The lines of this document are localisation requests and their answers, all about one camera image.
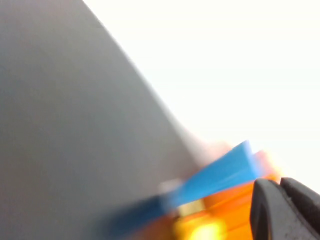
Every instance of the gray surface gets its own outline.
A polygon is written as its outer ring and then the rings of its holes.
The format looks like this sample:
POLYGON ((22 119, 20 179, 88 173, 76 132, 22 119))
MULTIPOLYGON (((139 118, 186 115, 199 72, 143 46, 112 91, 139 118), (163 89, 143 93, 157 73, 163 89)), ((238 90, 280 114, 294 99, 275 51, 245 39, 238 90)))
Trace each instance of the gray surface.
POLYGON ((102 216, 194 167, 80 0, 0 1, 0 239, 94 239, 102 216))

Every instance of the blue object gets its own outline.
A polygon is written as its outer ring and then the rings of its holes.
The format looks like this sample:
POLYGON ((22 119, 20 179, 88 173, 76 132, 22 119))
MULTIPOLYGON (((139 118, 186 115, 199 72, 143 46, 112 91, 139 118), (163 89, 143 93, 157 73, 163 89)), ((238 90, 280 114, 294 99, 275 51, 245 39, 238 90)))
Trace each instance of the blue object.
POLYGON ((261 176, 262 169, 254 161, 249 143, 244 141, 193 175, 177 190, 171 192, 167 200, 172 208, 176 208, 261 176))

